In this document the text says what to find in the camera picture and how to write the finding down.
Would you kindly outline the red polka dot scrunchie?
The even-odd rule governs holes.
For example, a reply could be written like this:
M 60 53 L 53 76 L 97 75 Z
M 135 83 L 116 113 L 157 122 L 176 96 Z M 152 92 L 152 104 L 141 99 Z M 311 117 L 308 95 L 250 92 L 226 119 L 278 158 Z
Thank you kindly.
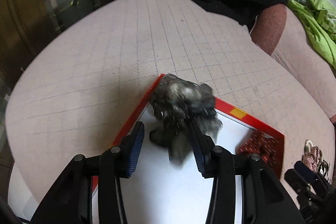
M 236 154 L 259 155 L 277 178 L 281 177 L 284 157 L 284 138 L 272 138 L 262 131 L 254 131 L 250 138 L 236 148 Z

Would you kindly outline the grey velvet scrunchie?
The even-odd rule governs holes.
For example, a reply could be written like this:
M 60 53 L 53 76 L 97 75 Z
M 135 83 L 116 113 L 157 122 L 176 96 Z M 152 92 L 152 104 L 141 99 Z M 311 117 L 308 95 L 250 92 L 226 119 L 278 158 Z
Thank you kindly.
M 189 118 L 194 117 L 201 132 L 217 141 L 222 122 L 215 111 L 213 89 L 205 83 L 195 84 L 176 75 L 164 75 L 150 100 L 160 125 L 151 130 L 149 139 L 166 148 L 169 160 L 183 165 L 192 147 L 188 138 Z

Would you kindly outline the pink bolster pillow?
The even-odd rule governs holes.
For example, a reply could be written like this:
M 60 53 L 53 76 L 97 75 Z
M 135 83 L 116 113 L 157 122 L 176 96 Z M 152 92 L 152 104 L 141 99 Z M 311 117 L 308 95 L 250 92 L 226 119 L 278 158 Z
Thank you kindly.
M 335 124 L 335 70 L 311 46 L 302 23 L 283 4 L 263 10 L 252 41 L 282 65 Z

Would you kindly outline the pink quilted bedspread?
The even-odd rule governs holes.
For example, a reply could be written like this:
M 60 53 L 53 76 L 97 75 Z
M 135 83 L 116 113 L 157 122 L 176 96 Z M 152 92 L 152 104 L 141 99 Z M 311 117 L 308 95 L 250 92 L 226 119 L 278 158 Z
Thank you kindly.
M 15 165 L 40 201 L 74 155 L 110 147 L 162 73 L 285 135 L 284 168 L 308 139 L 335 160 L 335 129 L 304 87 L 236 21 L 190 0 L 116 0 L 51 42 L 15 85 L 5 122 Z

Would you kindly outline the pink brown knitted scrunchie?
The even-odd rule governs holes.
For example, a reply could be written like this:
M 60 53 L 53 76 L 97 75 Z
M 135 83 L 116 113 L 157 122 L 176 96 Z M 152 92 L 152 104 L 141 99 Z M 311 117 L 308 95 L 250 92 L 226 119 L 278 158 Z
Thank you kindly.
M 311 171 L 319 173 L 324 178 L 327 177 L 330 169 L 329 163 L 323 158 L 323 152 L 313 142 L 306 139 L 301 161 Z

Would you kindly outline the red jewelry box tray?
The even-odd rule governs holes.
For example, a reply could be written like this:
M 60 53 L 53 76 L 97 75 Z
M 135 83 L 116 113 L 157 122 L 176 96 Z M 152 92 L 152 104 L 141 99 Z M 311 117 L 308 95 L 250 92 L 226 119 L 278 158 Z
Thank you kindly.
M 222 122 L 215 97 L 168 74 L 150 98 L 157 125 L 136 121 L 100 157 L 98 218 L 127 223 L 154 214 L 169 223 L 284 223 L 290 198 L 258 154 L 234 155 L 216 140 Z

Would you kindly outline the green cloth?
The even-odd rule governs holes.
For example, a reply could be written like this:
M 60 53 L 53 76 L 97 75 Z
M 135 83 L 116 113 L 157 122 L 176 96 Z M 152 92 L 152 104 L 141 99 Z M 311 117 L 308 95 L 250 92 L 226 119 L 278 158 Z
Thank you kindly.
M 313 49 L 335 67 L 335 7 L 328 0 L 288 0 L 288 8 L 302 23 Z

